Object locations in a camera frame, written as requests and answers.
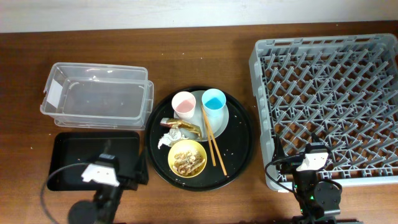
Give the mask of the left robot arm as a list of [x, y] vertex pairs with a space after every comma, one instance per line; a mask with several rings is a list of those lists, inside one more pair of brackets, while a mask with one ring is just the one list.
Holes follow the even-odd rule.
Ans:
[[68, 212], [68, 223], [112, 223], [125, 190], [136, 191], [149, 181], [146, 159], [140, 153], [133, 164], [132, 177], [119, 175], [120, 161], [111, 154], [102, 153], [90, 163], [81, 177], [84, 182], [95, 182], [99, 188], [91, 201], [80, 200]]

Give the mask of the white tissue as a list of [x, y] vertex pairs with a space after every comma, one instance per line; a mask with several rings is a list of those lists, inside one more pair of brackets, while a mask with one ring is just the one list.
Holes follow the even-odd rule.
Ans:
[[161, 148], [162, 145], [172, 147], [175, 143], [188, 139], [184, 136], [181, 131], [177, 128], [170, 128], [168, 133], [165, 133], [158, 142], [158, 149]]

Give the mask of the pink cup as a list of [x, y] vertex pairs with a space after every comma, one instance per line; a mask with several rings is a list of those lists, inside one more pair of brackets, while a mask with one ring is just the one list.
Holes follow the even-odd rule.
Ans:
[[196, 98], [187, 91], [180, 91], [172, 98], [172, 108], [181, 119], [190, 119], [195, 113]]

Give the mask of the yellow bowl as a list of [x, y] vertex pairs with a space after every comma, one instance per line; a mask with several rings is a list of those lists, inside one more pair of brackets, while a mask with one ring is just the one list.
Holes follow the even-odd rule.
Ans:
[[[173, 164], [175, 162], [174, 156], [177, 153], [184, 152], [184, 151], [198, 151], [206, 159], [206, 162], [203, 163], [199, 167], [198, 172], [196, 172], [194, 175], [182, 176], [180, 174], [177, 174], [177, 172], [174, 171], [174, 169], [172, 168], [172, 166], [173, 166]], [[205, 151], [204, 147], [200, 143], [198, 143], [196, 141], [193, 141], [193, 140], [188, 140], [188, 139], [181, 140], [181, 141], [175, 143], [171, 147], [171, 149], [169, 151], [169, 154], [168, 154], [168, 164], [169, 164], [169, 167], [171, 168], [171, 171], [174, 174], [178, 175], [179, 177], [183, 177], [183, 178], [192, 178], [192, 177], [198, 176], [204, 170], [204, 168], [206, 166], [206, 163], [207, 163], [207, 160], [208, 160], [207, 159], [207, 154], [206, 154], [206, 151]]]

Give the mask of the food scraps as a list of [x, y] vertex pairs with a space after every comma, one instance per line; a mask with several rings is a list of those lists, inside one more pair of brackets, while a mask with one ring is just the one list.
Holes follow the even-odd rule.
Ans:
[[206, 159], [198, 151], [179, 152], [175, 156], [172, 166], [177, 174], [182, 176], [194, 175], [199, 167], [206, 162]]

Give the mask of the gold snack wrapper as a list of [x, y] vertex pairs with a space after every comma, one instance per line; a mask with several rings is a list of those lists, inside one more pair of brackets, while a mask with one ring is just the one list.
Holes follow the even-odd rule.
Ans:
[[169, 127], [169, 128], [183, 128], [189, 131], [190, 133], [196, 134], [200, 140], [202, 140], [202, 133], [201, 129], [199, 126], [189, 123], [187, 121], [184, 121], [182, 119], [177, 119], [177, 118], [162, 118], [160, 121], [161, 126]]

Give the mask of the wooden chopstick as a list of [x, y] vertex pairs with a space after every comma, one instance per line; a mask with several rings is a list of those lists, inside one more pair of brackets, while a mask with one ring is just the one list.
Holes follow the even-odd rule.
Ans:
[[212, 160], [212, 164], [213, 164], [213, 166], [215, 167], [216, 166], [216, 161], [215, 161], [215, 155], [214, 155], [214, 152], [213, 152], [213, 145], [212, 145], [212, 140], [211, 140], [211, 134], [210, 134], [210, 131], [209, 131], [209, 127], [208, 127], [208, 118], [207, 118], [207, 116], [206, 116], [206, 113], [205, 113], [205, 110], [204, 110], [204, 107], [203, 107], [203, 105], [201, 105], [201, 110], [202, 110], [202, 114], [203, 114], [203, 120], [204, 120], [204, 122], [205, 122], [205, 131], [206, 131], [206, 135], [207, 135], [207, 138], [208, 138], [208, 144], [209, 144], [209, 147], [210, 147], [210, 154], [211, 154], [211, 160]]
[[210, 125], [210, 122], [209, 122], [209, 120], [208, 120], [208, 129], [209, 129], [209, 131], [210, 131], [210, 134], [211, 134], [211, 140], [212, 140], [212, 145], [213, 145], [213, 147], [215, 147], [215, 151], [216, 151], [216, 154], [217, 154], [217, 156], [218, 156], [218, 159], [219, 159], [219, 162], [220, 162], [220, 166], [221, 166], [221, 169], [222, 169], [222, 171], [223, 171], [223, 174], [224, 174], [224, 176], [227, 176], [228, 175], [228, 173], [227, 173], [227, 171], [226, 171], [226, 168], [225, 168], [225, 166], [224, 166], [224, 162], [223, 162], [223, 159], [222, 159], [222, 156], [221, 156], [221, 153], [220, 153], [220, 150], [219, 150], [219, 148], [218, 148], [218, 145], [217, 145], [217, 142], [216, 142], [216, 138], [215, 138], [215, 136], [214, 136], [214, 134], [213, 134], [213, 131], [212, 131], [212, 128], [211, 128], [211, 125]]

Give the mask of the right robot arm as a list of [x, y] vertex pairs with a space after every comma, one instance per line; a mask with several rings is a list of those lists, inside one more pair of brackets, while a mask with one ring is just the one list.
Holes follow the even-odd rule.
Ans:
[[282, 141], [276, 136], [271, 164], [281, 174], [293, 177], [290, 191], [299, 203], [301, 215], [293, 217], [292, 223], [336, 223], [335, 216], [341, 212], [342, 186], [319, 178], [318, 172], [326, 166], [331, 150], [316, 134], [312, 133], [311, 139], [303, 152], [286, 156]]

